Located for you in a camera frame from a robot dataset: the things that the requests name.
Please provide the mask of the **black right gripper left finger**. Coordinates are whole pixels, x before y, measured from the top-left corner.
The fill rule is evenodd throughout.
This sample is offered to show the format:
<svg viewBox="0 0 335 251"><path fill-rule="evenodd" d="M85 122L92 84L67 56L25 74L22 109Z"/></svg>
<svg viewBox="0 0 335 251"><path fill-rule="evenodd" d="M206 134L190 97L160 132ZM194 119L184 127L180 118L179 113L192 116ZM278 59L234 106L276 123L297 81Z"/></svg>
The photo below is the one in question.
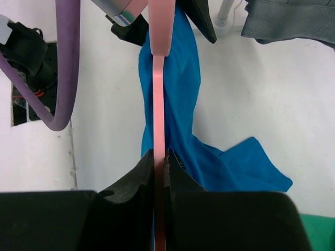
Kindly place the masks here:
<svg viewBox="0 0 335 251"><path fill-rule="evenodd" d="M91 190L1 193L1 250L150 250L153 152Z"/></svg>

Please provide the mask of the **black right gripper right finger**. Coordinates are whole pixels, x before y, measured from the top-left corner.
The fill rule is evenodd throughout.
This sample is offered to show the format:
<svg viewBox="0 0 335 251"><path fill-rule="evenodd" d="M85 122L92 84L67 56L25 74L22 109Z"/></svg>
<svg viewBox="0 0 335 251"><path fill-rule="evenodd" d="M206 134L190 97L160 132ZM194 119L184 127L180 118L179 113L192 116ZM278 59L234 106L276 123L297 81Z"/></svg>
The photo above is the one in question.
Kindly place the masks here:
<svg viewBox="0 0 335 251"><path fill-rule="evenodd" d="M167 250L311 250L297 209L280 192L209 192L168 150Z"/></svg>

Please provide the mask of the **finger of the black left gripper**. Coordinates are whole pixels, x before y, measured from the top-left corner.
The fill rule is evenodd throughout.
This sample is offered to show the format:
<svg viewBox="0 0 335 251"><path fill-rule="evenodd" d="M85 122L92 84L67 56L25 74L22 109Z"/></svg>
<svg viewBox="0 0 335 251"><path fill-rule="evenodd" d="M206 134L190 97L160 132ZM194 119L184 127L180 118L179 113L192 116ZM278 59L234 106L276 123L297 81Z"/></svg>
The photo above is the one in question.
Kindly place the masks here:
<svg viewBox="0 0 335 251"><path fill-rule="evenodd" d="M113 21L108 15L105 17L112 23L111 32L120 40L129 42L138 46L143 46L146 41L149 25L142 15L129 26L122 27Z"/></svg>
<svg viewBox="0 0 335 251"><path fill-rule="evenodd" d="M181 0L180 7L210 43L217 41L208 0Z"/></svg>

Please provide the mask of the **pink hanger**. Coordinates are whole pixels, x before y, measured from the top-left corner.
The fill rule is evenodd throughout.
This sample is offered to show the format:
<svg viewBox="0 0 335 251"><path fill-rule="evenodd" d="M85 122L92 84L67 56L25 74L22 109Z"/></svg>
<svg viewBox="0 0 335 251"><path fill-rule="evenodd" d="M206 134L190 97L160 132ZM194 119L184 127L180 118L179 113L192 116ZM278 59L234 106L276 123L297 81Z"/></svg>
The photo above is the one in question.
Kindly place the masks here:
<svg viewBox="0 0 335 251"><path fill-rule="evenodd" d="M153 55L153 157L154 157L154 249L166 250L164 219L164 59L170 54L175 1L131 1L127 11L133 16L145 7L149 12L150 47Z"/></svg>

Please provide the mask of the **blue t shirt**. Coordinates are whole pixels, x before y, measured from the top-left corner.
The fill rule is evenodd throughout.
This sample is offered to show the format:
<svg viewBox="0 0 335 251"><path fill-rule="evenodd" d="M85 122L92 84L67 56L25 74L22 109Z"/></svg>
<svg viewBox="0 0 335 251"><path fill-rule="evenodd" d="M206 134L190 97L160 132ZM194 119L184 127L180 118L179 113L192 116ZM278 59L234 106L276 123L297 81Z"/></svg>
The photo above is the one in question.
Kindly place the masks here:
<svg viewBox="0 0 335 251"><path fill-rule="evenodd" d="M193 117L201 76L198 49L189 21L175 10L172 46L164 61L165 146L180 158L186 172L212 192L287 192L291 179L269 160L257 139L250 137L227 151L193 135Z"/></svg>

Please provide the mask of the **green tank top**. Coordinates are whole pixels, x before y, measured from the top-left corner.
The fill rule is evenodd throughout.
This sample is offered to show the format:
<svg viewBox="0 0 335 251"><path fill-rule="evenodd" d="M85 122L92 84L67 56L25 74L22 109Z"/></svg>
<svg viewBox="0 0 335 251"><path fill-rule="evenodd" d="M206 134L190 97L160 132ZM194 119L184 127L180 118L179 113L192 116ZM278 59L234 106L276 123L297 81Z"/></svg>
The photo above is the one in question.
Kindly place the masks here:
<svg viewBox="0 0 335 251"><path fill-rule="evenodd" d="M312 249L315 251L334 251L334 218L301 214Z"/></svg>

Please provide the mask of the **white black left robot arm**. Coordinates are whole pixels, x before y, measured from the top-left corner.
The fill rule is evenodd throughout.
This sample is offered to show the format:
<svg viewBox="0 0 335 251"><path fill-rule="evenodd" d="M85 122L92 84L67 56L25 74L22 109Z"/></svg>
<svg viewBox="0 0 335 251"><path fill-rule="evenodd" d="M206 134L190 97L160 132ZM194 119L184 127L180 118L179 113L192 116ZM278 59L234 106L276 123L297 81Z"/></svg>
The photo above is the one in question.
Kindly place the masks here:
<svg viewBox="0 0 335 251"><path fill-rule="evenodd" d="M204 37L217 40L207 1L176 1ZM94 1L112 22L111 31L120 40L142 46L149 29L141 12L146 1ZM48 44L38 28L27 28L1 16L1 54L32 89L47 89L57 81L57 69L47 61Z"/></svg>

